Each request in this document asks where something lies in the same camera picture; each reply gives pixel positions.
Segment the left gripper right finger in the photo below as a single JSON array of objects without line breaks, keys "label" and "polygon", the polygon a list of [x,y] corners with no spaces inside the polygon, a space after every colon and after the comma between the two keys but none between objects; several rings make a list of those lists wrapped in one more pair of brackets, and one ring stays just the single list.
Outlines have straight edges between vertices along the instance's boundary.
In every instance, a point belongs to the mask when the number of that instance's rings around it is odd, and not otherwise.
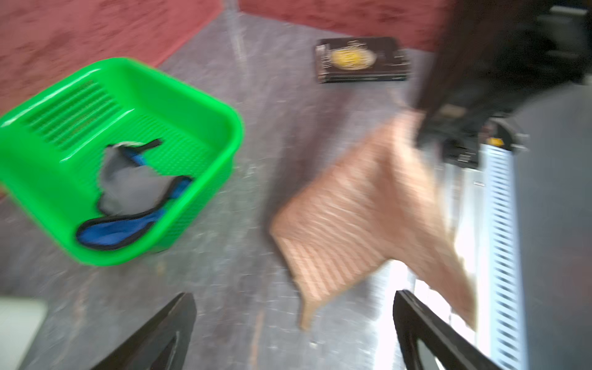
[{"label": "left gripper right finger", "polygon": [[399,290],[393,302],[393,321],[408,369],[498,369],[411,291]]}]

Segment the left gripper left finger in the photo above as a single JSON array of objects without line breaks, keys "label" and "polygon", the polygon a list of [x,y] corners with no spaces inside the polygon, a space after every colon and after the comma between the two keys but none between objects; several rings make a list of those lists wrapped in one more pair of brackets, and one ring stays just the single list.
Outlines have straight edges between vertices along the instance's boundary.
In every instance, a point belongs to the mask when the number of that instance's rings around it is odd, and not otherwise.
[{"label": "left gripper left finger", "polygon": [[180,293],[93,368],[182,369],[197,308],[191,293]]}]

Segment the brown striped dishcloth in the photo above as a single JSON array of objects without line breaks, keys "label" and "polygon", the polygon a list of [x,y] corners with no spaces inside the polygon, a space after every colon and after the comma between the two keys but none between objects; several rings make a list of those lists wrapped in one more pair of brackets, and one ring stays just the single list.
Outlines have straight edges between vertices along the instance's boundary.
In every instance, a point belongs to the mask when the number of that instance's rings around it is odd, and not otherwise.
[{"label": "brown striped dishcloth", "polygon": [[270,233],[302,296],[300,326],[378,270],[404,263],[471,328],[476,292],[447,231],[433,173],[407,110],[355,145],[274,216]]}]

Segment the grey blue cloth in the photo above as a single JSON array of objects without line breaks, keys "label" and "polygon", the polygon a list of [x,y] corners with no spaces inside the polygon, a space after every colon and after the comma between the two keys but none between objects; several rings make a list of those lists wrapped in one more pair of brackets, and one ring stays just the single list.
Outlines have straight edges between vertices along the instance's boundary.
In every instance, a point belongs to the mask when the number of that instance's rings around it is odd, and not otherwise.
[{"label": "grey blue cloth", "polygon": [[164,176],[147,164],[144,154],[163,144],[123,142],[110,144],[103,153],[99,173],[101,217],[87,220],[76,240],[96,251],[116,251],[137,242],[165,214],[193,182],[188,176]]}]

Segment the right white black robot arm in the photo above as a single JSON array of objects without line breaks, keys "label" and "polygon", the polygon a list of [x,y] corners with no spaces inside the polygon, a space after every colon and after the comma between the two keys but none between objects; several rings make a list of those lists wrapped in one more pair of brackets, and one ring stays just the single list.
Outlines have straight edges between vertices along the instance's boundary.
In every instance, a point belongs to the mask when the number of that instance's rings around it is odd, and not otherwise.
[{"label": "right white black robot arm", "polygon": [[443,162],[471,169],[486,146],[523,151],[513,114],[590,73],[589,1],[458,1],[416,102],[416,146],[439,143]]}]

